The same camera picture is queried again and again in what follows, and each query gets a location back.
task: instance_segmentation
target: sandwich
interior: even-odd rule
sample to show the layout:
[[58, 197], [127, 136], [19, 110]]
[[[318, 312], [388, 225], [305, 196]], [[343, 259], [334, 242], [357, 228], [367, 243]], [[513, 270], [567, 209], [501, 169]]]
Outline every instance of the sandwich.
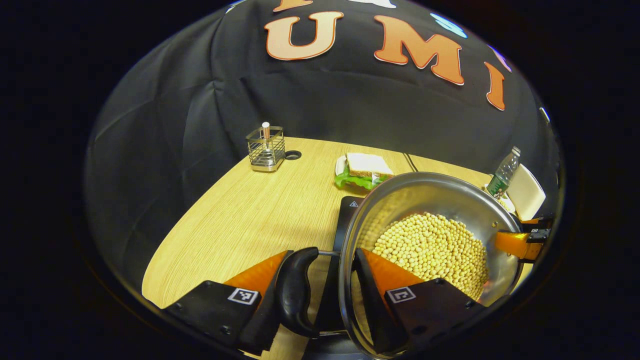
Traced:
[[335, 184], [339, 188], [345, 184], [355, 184], [367, 190], [372, 190], [394, 175], [381, 156], [361, 152], [347, 152], [338, 159], [335, 173]]

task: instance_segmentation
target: lettuce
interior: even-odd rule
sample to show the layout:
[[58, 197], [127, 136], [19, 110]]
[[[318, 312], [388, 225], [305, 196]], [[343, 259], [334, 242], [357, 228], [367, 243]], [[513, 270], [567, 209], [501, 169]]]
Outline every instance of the lettuce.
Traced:
[[342, 188], [345, 183], [356, 184], [367, 190], [373, 190], [376, 186], [387, 180], [387, 176], [378, 177], [373, 180], [370, 176], [351, 176], [349, 175], [349, 165], [344, 166], [344, 171], [335, 177], [335, 185]]

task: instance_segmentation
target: black fabric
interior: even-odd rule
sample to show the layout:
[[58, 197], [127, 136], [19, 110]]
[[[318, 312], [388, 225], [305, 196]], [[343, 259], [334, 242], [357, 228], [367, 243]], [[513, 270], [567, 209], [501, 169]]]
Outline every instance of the black fabric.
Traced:
[[[429, 11], [347, 0], [315, 1], [273, 13], [246, 0], [187, 27], [157, 46], [114, 89], [93, 130], [86, 201], [100, 251], [135, 287], [157, 246], [186, 210], [242, 157], [244, 137], [263, 121], [286, 136], [408, 152], [491, 173], [516, 145], [522, 163], [556, 203], [557, 145], [542, 106], [514, 64], [509, 73], [471, 32], [464, 39]], [[292, 43], [314, 39], [314, 12], [341, 11], [333, 47], [281, 61], [266, 52], [264, 25], [298, 16]], [[383, 44], [375, 15], [408, 22], [426, 40], [438, 33], [462, 46], [463, 86], [410, 60], [394, 65], [373, 53]], [[484, 61], [504, 77], [506, 109], [486, 100]]]

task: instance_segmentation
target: bread slice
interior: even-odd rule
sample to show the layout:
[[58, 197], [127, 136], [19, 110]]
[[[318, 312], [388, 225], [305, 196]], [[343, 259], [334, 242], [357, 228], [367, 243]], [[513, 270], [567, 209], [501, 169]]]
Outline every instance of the bread slice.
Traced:
[[346, 157], [351, 176], [371, 176], [372, 173], [378, 176], [392, 177], [394, 175], [382, 156], [347, 152]]

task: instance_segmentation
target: orange letter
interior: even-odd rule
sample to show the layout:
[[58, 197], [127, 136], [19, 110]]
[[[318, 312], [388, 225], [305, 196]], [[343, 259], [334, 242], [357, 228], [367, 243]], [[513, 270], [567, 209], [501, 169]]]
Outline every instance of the orange letter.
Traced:
[[456, 85], [464, 85], [465, 80], [460, 74], [460, 57], [458, 52], [462, 47], [450, 38], [435, 34], [424, 41], [406, 22], [383, 15], [373, 17], [381, 22], [385, 28], [385, 42], [382, 50], [374, 53], [378, 60], [405, 65], [409, 59], [402, 54], [402, 45], [411, 55], [415, 66], [424, 69], [427, 64], [438, 56], [436, 64], [431, 66], [431, 71], [438, 77], [448, 80]]
[[313, 1], [309, 0], [282, 0], [280, 2], [280, 6], [273, 9], [273, 12], [281, 12], [282, 10], [297, 8], [298, 6], [305, 6], [313, 3]]
[[335, 40], [335, 22], [343, 17], [341, 12], [320, 12], [309, 15], [316, 21], [316, 38], [304, 46], [291, 44], [291, 29], [300, 18], [297, 16], [274, 20], [264, 26], [267, 29], [267, 53], [279, 60], [309, 59], [327, 52]]
[[491, 87], [489, 88], [489, 92], [486, 93], [486, 99], [489, 100], [491, 105], [502, 111], [504, 110], [504, 91], [502, 89], [504, 76], [498, 69], [486, 61], [484, 62], [484, 66], [489, 69], [489, 78], [491, 79]]

